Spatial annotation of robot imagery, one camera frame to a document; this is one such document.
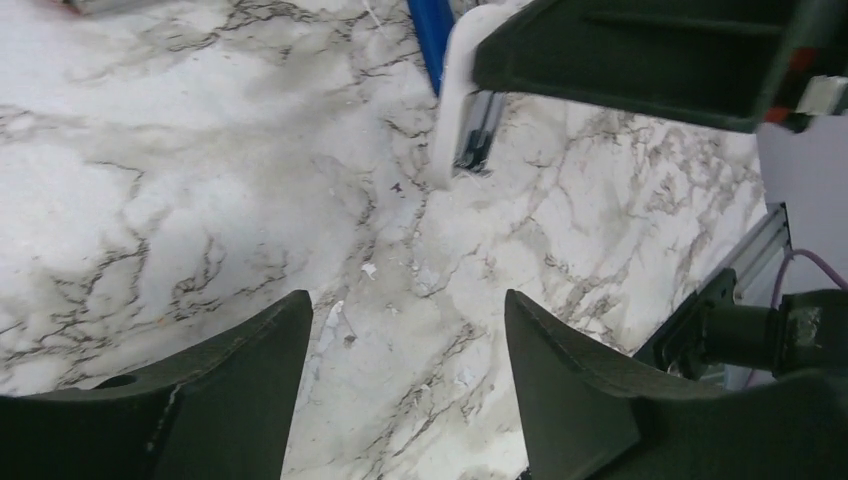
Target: gray marble veining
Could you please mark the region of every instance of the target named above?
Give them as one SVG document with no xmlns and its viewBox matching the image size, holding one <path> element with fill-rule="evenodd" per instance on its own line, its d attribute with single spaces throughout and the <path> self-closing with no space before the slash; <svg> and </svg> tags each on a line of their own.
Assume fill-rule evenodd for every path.
<svg viewBox="0 0 848 480">
<path fill-rule="evenodd" d="M 403 1 L 0 8 L 0 392 L 92 385 L 293 289 L 286 480 L 508 479 L 523 290 L 622 351 L 765 214 L 751 136 L 512 96 L 487 179 L 423 183 Z"/>
</svg>

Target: screw hole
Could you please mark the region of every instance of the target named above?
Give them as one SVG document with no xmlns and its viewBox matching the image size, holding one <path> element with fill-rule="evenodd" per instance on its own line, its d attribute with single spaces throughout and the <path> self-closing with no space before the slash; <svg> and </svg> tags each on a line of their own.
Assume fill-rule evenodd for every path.
<svg viewBox="0 0 848 480">
<path fill-rule="evenodd" d="M 138 377 L 135 375 L 118 375 L 117 377 L 112 377 L 100 385 L 94 387 L 94 390 L 104 390 L 107 388 L 116 388 L 116 387 L 125 387 L 127 385 L 132 385 L 133 383 L 138 381 Z"/>
</svg>

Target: dark green plastic part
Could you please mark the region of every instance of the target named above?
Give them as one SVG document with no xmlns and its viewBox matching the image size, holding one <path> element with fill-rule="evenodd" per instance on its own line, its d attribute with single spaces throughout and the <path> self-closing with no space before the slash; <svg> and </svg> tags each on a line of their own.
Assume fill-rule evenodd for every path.
<svg viewBox="0 0 848 480">
<path fill-rule="evenodd" d="M 730 393 L 644 365 L 520 292 L 506 340 L 532 480 L 848 478 L 848 378 Z"/>
<path fill-rule="evenodd" d="M 311 328 L 297 291 L 94 389 L 0 396 L 2 478 L 279 480 Z"/>
<path fill-rule="evenodd" d="M 834 0 L 536 0 L 477 49 L 481 89 L 752 132 Z"/>
</svg>

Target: white marble countertop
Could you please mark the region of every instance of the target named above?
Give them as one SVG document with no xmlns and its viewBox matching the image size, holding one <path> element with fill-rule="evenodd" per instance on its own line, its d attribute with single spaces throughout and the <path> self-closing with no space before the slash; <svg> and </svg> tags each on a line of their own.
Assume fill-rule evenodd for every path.
<svg viewBox="0 0 848 480">
<path fill-rule="evenodd" d="M 92 385 L 307 289 L 284 479 L 512 480 L 506 289 L 631 352 L 765 214 L 751 136 L 523 96 L 495 174 L 430 191 L 406 3 L 365 5 L 4 2 L 0 392 Z"/>
</svg>

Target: metal bracket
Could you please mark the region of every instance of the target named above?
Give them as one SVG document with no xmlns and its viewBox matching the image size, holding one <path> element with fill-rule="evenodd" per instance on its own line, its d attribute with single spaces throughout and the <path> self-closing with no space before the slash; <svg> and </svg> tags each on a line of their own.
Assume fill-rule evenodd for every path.
<svg viewBox="0 0 848 480">
<path fill-rule="evenodd" d="M 735 271 L 722 270 L 700 292 L 689 295 L 633 358 L 689 380 L 700 379 L 708 367 L 702 361 L 701 309 L 707 305 L 733 305 L 736 283 Z"/>
<path fill-rule="evenodd" d="M 471 173 L 486 175 L 486 160 L 495 141 L 498 125 L 501 121 L 505 94 L 487 90 L 474 96 L 473 105 L 465 121 L 460 151 L 457 152 L 454 166 Z"/>
</svg>

